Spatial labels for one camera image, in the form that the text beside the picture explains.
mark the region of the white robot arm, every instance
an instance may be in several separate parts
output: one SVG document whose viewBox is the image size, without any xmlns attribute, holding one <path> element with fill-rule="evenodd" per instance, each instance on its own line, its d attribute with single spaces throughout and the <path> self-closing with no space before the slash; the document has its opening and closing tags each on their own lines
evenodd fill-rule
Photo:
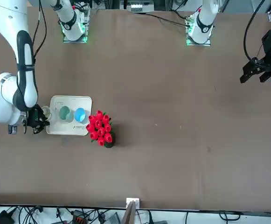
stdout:
<svg viewBox="0 0 271 224">
<path fill-rule="evenodd" d="M 203 44 L 208 40 L 218 10 L 217 0 L 203 0 L 201 10 L 193 15 L 195 24 L 188 33 L 194 42 Z"/>
<path fill-rule="evenodd" d="M 76 40 L 83 31 L 69 0 L 49 0 L 61 20 L 69 40 Z M 0 33 L 12 47 L 17 76 L 0 74 L 0 123 L 8 124 L 8 132 L 15 134 L 17 126 L 31 126 L 40 132 L 49 122 L 37 105 L 33 43 L 28 33 L 27 0 L 0 0 Z"/>
</svg>

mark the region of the brown table surface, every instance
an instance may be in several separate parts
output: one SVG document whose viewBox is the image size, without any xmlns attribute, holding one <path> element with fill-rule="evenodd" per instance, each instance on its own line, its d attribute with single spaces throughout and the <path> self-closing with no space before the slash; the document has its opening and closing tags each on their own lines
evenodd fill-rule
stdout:
<svg viewBox="0 0 271 224">
<path fill-rule="evenodd" d="M 38 12 L 28 10 L 33 35 Z M 271 211 L 271 83 L 239 82 L 250 14 L 218 14 L 211 47 L 188 47 L 183 27 L 119 10 L 98 11 L 87 44 L 64 44 L 57 15 L 45 15 L 38 103 L 90 96 L 92 111 L 112 116 L 117 145 L 22 128 L 12 136 L 0 125 L 0 203 L 124 207 L 138 197 L 142 208 Z M 257 15 L 251 56 L 269 29 Z M 0 34 L 2 71 L 17 73 Z"/>
</svg>

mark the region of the red flower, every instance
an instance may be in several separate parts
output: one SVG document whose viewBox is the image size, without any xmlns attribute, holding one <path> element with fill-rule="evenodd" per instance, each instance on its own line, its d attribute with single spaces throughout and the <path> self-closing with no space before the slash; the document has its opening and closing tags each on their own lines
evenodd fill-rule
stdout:
<svg viewBox="0 0 271 224">
<path fill-rule="evenodd" d="M 102 127 L 102 122 L 100 121 L 100 120 L 96 120 L 95 121 L 95 128 L 96 129 L 99 129 L 99 128 L 101 128 Z"/>
<path fill-rule="evenodd" d="M 88 132 L 93 132 L 95 130 L 95 125 L 94 124 L 88 124 L 86 128 L 87 128 Z"/>
<path fill-rule="evenodd" d="M 98 138 L 98 144 L 99 144 L 100 146 L 104 146 L 104 143 L 105 143 L 104 138 L 103 138 L 102 136 L 100 136 L 100 137 Z"/>
<path fill-rule="evenodd" d="M 108 124 L 108 122 L 109 122 L 109 116 L 106 114 L 106 115 L 104 115 L 103 118 L 102 118 L 102 123 L 103 123 L 103 124 Z"/>
<path fill-rule="evenodd" d="M 97 140 L 97 139 L 98 139 L 98 132 L 93 131 L 93 132 L 90 134 L 90 138 L 91 138 L 92 140 Z"/>
<path fill-rule="evenodd" d="M 96 119 L 97 119 L 97 120 L 101 120 L 102 117 L 103 117 L 102 111 L 97 111 L 97 112 L 96 112 Z"/>
<path fill-rule="evenodd" d="M 98 130 L 98 135 L 99 135 L 99 136 L 103 136 L 104 133 L 105 133 L 104 127 L 99 128 L 99 130 Z"/>
<path fill-rule="evenodd" d="M 112 142 L 112 136 L 111 136 L 111 134 L 110 133 L 106 133 L 105 134 L 105 136 L 104 136 L 104 139 L 105 139 L 105 141 L 107 141 L 107 142 Z"/>
<path fill-rule="evenodd" d="M 89 116 L 89 121 L 90 121 L 91 124 L 94 124 L 96 120 L 97 119 L 96 119 L 96 117 L 94 115 Z"/>
<path fill-rule="evenodd" d="M 105 130 L 105 132 L 110 132 L 111 131 L 111 125 L 110 124 L 105 124 L 104 125 L 104 130 Z"/>
</svg>

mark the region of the white tray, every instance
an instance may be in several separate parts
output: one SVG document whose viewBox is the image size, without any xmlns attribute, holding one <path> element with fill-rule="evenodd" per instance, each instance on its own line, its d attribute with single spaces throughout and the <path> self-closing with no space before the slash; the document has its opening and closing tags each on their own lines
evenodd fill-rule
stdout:
<svg viewBox="0 0 271 224">
<path fill-rule="evenodd" d="M 64 124 L 60 123 L 58 118 L 59 109 L 63 106 L 69 107 L 73 112 L 81 107 L 85 110 L 85 121 L 81 124 L 73 119 L 72 122 Z M 89 123 L 89 116 L 92 110 L 92 99 L 90 97 L 76 96 L 53 96 L 50 101 L 51 119 L 50 125 L 46 126 L 48 134 L 68 134 L 68 135 L 86 135 L 86 129 Z"/>
</svg>

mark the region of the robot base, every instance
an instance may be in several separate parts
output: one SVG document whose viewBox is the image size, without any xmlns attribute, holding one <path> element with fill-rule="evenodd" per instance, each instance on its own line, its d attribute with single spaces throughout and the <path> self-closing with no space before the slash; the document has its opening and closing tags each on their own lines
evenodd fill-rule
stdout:
<svg viewBox="0 0 271 224">
<path fill-rule="evenodd" d="M 191 29 L 195 24 L 194 15 L 191 15 L 190 17 L 187 17 L 186 20 L 185 20 L 185 24 L 190 26 L 189 28 L 186 27 L 186 45 L 188 45 L 188 46 L 193 46 L 193 45 L 211 46 L 210 37 L 211 37 L 213 29 L 211 29 L 211 31 L 210 31 L 208 40 L 205 43 L 199 44 L 199 43 L 194 42 L 192 40 L 192 38 L 188 35 L 188 33 L 191 32 Z"/>
<path fill-rule="evenodd" d="M 77 40 L 71 41 L 69 40 L 66 35 L 64 34 L 64 27 L 62 27 L 63 30 L 63 42 L 64 43 L 86 43 L 88 41 L 88 31 L 89 31 L 89 22 L 90 22 L 90 8 L 82 9 L 81 11 L 75 10 L 76 13 L 78 13 L 78 18 L 80 18 L 79 28 L 81 29 L 81 32 L 83 33 L 80 38 Z"/>
</svg>

